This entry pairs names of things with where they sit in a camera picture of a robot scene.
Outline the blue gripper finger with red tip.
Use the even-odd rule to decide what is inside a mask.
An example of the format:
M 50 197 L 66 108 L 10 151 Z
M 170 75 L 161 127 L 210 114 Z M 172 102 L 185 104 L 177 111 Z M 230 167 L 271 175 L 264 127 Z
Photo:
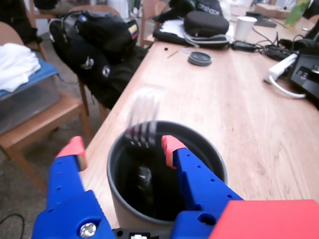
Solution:
M 34 223 L 33 239 L 114 239 L 93 191 L 83 187 L 79 172 L 87 167 L 82 137 L 62 148 L 49 171 L 46 209 Z
M 231 200 L 241 200 L 181 141 L 161 138 L 167 166 L 176 170 L 185 210 L 175 219 L 172 239 L 207 239 Z

